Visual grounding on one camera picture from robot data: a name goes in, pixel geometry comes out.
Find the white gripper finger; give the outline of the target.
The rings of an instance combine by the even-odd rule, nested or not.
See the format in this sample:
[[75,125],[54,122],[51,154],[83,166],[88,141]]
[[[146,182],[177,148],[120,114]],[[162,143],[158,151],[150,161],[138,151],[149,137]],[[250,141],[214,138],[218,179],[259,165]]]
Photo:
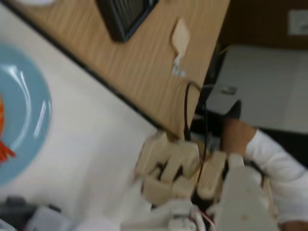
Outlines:
[[229,171],[215,211],[217,231],[277,231],[269,201],[261,187],[261,174],[244,164],[239,154],[228,156]]
[[206,231],[201,210],[191,201],[170,201],[168,231]]

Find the person's hand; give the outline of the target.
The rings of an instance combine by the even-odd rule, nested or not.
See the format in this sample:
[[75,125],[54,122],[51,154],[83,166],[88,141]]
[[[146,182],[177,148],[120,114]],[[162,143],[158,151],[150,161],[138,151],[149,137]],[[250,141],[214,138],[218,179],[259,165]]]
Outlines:
[[226,154],[246,155],[248,143],[256,134],[256,129],[237,119],[227,119],[223,125],[222,150]]

